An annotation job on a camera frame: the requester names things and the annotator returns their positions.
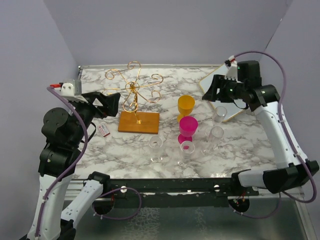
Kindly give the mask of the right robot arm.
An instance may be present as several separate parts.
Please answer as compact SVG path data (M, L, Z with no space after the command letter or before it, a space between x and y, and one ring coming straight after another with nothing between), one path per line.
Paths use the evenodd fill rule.
M270 141L276 168L233 173L229 189L234 195L242 195L248 187L267 189L273 194L284 192L305 185L319 171L318 162L308 160L298 148L285 114L280 111L280 95L273 85L262 85L260 77L237 82L215 74L202 99L222 103L242 100L259 120Z

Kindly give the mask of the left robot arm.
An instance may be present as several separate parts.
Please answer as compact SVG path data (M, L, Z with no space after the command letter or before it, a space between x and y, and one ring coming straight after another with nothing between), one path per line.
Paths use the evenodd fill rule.
M110 178L94 173L89 180L88 191L82 192L69 209L64 209L67 188L75 172L76 164L89 142L87 129L94 118L115 117L118 113L120 93L103 95L100 92L84 93L83 102L71 102L61 97L52 87L48 90L72 111L56 107L43 118L42 134L46 144L40 153L39 196L34 219L24 240L73 240L77 220L81 219L95 197L106 197L111 190Z

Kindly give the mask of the yellow plastic wine glass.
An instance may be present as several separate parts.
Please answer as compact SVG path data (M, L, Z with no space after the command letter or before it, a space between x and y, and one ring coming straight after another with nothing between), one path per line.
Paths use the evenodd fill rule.
M182 95L177 101L177 108L179 115L177 117L177 122L179 123L183 117L188 116L195 106L195 99L190 95Z

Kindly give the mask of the pink plastic wine glass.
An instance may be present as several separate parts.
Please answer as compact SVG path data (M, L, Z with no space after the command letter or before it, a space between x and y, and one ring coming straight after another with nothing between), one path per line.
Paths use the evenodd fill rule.
M192 116L185 116L179 122L178 142L182 144L185 141L192 142L193 135L198 128L198 121Z

